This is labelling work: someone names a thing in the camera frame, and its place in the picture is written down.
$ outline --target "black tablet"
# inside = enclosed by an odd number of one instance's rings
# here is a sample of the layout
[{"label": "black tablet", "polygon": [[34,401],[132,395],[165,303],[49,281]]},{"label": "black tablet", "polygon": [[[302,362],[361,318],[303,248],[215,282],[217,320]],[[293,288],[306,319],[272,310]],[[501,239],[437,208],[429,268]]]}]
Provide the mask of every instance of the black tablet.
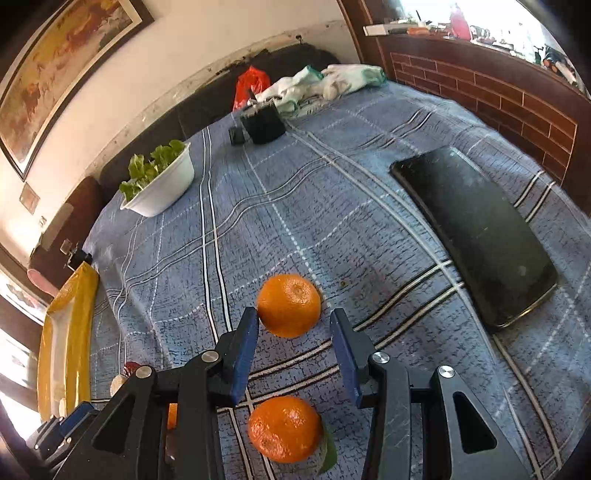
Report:
[{"label": "black tablet", "polygon": [[453,147],[395,162],[390,173],[427,218],[492,330],[530,312],[556,269],[504,192]]}]

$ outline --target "framed painting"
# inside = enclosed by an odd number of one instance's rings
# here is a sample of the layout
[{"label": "framed painting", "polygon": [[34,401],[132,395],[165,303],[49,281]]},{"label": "framed painting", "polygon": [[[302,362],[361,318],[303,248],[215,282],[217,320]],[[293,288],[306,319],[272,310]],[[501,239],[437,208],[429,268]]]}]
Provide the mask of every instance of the framed painting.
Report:
[{"label": "framed painting", "polygon": [[141,0],[67,0],[37,29],[0,93],[0,148],[21,179],[84,81],[151,22]]}]

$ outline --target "silver bolt head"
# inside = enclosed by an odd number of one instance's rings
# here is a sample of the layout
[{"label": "silver bolt head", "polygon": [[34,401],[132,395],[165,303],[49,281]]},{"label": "silver bolt head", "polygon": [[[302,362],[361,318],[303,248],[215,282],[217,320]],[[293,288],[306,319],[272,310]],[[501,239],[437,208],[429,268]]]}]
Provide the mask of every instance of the silver bolt head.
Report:
[{"label": "silver bolt head", "polygon": [[150,367],[148,367],[148,365],[144,365],[143,367],[139,367],[135,371],[135,376],[138,378],[148,378],[150,375],[152,375],[152,369]]},{"label": "silver bolt head", "polygon": [[439,375],[441,375],[443,378],[451,378],[456,374],[456,371],[452,367],[442,365],[437,369],[437,373],[439,373]]},{"label": "silver bolt head", "polygon": [[377,364],[387,364],[390,361],[390,356],[386,352],[375,352],[371,358]]},{"label": "silver bolt head", "polygon": [[201,354],[201,360],[207,362],[208,364],[216,362],[219,358],[220,355],[215,350],[208,350],[207,352],[203,352]]}]

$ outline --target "mandarin orange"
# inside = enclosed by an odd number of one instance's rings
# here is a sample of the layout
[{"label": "mandarin orange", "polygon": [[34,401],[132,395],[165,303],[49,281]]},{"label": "mandarin orange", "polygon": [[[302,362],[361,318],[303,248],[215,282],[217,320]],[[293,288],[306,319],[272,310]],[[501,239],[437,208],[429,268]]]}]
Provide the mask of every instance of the mandarin orange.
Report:
[{"label": "mandarin orange", "polygon": [[274,335],[294,338],[320,318],[320,295],[311,282],[295,274],[271,277],[262,286],[256,309],[262,324]]},{"label": "mandarin orange", "polygon": [[307,402],[296,397],[264,401],[248,420],[248,437],[255,448],[279,463],[307,459],[324,433],[322,420]]}]

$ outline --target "blue gripper pad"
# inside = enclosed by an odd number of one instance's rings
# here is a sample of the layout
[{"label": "blue gripper pad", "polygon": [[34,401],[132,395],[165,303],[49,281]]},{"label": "blue gripper pad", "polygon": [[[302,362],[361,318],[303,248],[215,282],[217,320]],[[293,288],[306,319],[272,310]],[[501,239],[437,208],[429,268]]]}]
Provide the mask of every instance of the blue gripper pad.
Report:
[{"label": "blue gripper pad", "polygon": [[256,341],[258,340],[259,317],[254,307],[246,307],[238,328],[234,332],[230,351],[237,349],[236,360],[233,365],[232,389],[230,397],[234,403],[244,396],[248,374],[251,371],[252,359],[255,356]]},{"label": "blue gripper pad", "polygon": [[95,408],[91,405],[91,403],[87,401],[80,403],[72,413],[70,413],[65,419],[61,421],[61,435],[64,437],[68,436],[74,427],[76,427],[82,421],[82,419],[86,417],[87,413],[94,409]]},{"label": "blue gripper pad", "polygon": [[368,358],[375,347],[367,335],[353,331],[343,309],[330,314],[330,337],[347,395],[361,408],[361,384],[369,381]]}]

